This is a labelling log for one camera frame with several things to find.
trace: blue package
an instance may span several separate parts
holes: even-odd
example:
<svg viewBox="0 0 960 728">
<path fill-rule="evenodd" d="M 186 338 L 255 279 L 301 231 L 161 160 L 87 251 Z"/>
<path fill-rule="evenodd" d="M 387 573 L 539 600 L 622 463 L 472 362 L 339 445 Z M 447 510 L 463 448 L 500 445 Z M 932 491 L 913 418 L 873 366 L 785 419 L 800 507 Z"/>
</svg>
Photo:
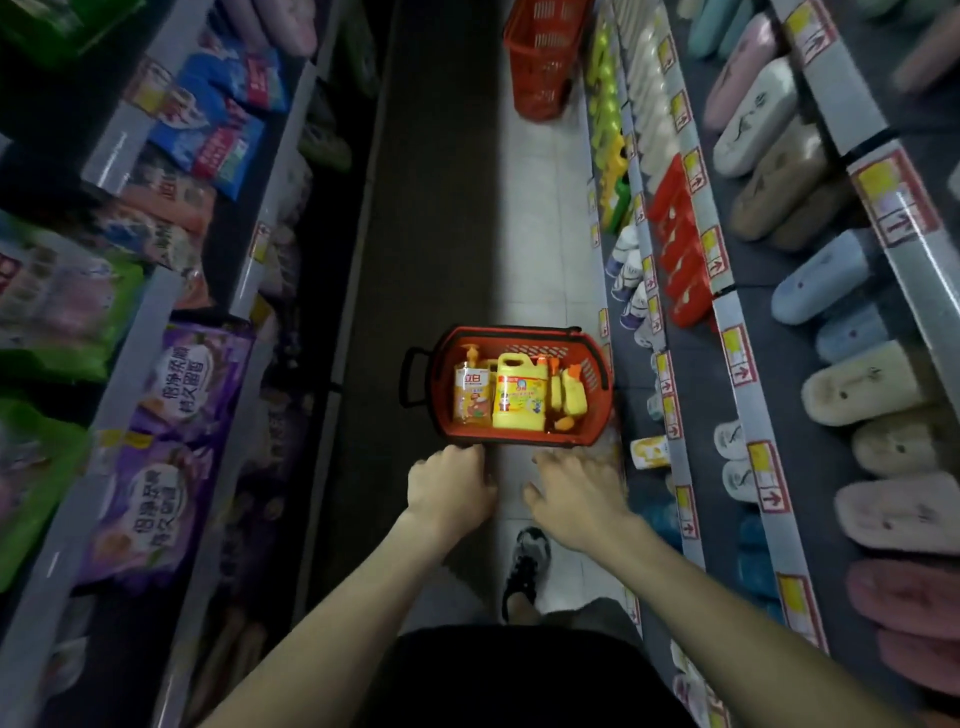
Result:
<svg viewBox="0 0 960 728">
<path fill-rule="evenodd" d="M 287 94 L 280 80 L 280 55 L 270 48 L 248 51 L 242 41 L 209 28 L 200 33 L 200 52 L 183 68 L 229 94 L 241 104 L 266 111 L 286 111 Z"/>
<path fill-rule="evenodd" d="M 181 73 L 167 93 L 150 141 L 177 166 L 237 199 L 263 122 L 204 79 Z"/>
</svg>

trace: tiled floor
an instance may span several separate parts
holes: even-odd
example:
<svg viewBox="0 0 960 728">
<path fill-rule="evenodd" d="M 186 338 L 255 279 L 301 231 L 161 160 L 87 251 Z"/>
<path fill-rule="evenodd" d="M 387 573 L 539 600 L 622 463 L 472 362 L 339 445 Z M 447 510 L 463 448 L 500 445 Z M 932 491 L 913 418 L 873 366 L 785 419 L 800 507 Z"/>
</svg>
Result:
<svg viewBox="0 0 960 728">
<path fill-rule="evenodd" d="M 457 323 L 599 329 L 580 99 L 549 124 L 516 114 L 500 44 L 510 5 L 420 0 L 401 8 L 315 599 L 382 538 L 404 505 L 410 465 L 443 444 L 422 410 L 395 405 L 408 347 L 429 348 Z M 489 608 L 516 533 L 532 523 L 520 489 L 538 481 L 533 452 L 489 448 L 499 512 L 451 558 Z M 597 596 L 628 606 L 613 577 L 554 544 L 540 609 Z"/>
</svg>

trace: red plastic basket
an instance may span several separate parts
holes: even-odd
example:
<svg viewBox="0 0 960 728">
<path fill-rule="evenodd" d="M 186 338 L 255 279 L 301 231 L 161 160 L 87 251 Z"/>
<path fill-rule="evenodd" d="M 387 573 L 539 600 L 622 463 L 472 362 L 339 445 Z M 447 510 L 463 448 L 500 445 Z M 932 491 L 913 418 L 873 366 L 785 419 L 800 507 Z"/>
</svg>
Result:
<svg viewBox="0 0 960 728">
<path fill-rule="evenodd" d="M 465 344 L 475 344 L 484 359 L 496 359 L 507 352 L 522 352 L 531 358 L 539 354 L 556 356 L 562 367 L 581 366 L 581 380 L 587 391 L 588 412 L 572 432 L 534 432 L 461 425 L 453 419 L 453 372 L 464 360 Z M 410 372 L 418 355 L 428 357 L 422 400 L 410 400 Z M 445 333 L 433 351 L 412 347 L 400 367 L 400 405 L 426 405 L 437 430 L 451 442 L 511 443 L 559 448 L 589 446 L 597 441 L 610 419 L 613 407 L 613 374 L 596 342 L 579 328 L 536 327 L 454 327 Z"/>
<path fill-rule="evenodd" d="M 531 121 L 560 116 L 592 0 L 516 0 L 503 31 L 516 112 Z"/>
</svg>

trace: forearm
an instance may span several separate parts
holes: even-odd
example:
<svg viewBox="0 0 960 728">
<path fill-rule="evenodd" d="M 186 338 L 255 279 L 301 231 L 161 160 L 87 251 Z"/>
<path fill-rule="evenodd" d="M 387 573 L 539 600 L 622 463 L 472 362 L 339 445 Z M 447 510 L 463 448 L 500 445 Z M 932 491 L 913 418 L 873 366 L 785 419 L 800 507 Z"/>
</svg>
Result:
<svg viewBox="0 0 960 728">
<path fill-rule="evenodd" d="M 267 656 L 204 728 L 349 725 L 445 546 L 404 514 L 370 557 Z"/>
<path fill-rule="evenodd" d="M 640 518 L 625 518 L 595 550 L 593 558 L 650 605 L 747 725 L 913 724 L 826 654 L 684 559 Z"/>
</svg>

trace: yellow bottle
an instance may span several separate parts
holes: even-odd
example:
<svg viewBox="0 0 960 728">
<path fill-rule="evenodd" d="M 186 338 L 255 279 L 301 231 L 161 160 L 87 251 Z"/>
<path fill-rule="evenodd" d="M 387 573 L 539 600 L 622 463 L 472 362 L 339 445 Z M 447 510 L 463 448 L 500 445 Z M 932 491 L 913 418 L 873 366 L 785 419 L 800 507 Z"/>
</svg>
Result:
<svg viewBox="0 0 960 728">
<path fill-rule="evenodd" d="M 543 432 L 549 377 L 546 357 L 534 364 L 525 353 L 500 354 L 496 362 L 493 426 Z"/>
<path fill-rule="evenodd" d="M 475 344 L 465 344 L 467 361 L 461 362 L 453 376 L 453 418 L 463 425 L 491 423 L 490 368 L 479 361 Z"/>
</svg>

